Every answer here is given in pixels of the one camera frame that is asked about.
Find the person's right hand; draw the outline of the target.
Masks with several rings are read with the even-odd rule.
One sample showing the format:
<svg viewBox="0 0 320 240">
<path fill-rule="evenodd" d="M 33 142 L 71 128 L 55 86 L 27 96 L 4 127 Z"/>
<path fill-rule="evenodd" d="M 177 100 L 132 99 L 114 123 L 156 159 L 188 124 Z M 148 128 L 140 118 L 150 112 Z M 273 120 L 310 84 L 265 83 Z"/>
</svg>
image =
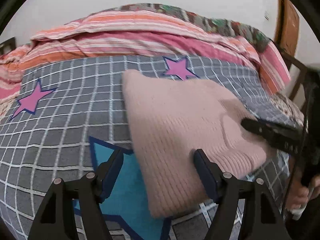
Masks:
<svg viewBox="0 0 320 240">
<path fill-rule="evenodd" d="M 292 183 L 289 188 L 289 193 L 285 204 L 285 208 L 287 210 L 298 209 L 302 205 L 307 204 L 308 201 L 315 199 L 319 196 L 319 176 L 313 177 L 311 182 L 313 192 L 312 195 L 309 195 L 308 187 L 304 187 L 300 182 L 301 172 L 299 168 L 297 168 L 295 173 L 293 173 L 294 164 L 295 160 L 292 157 L 289 157 L 290 179 L 292 179 Z"/>
</svg>

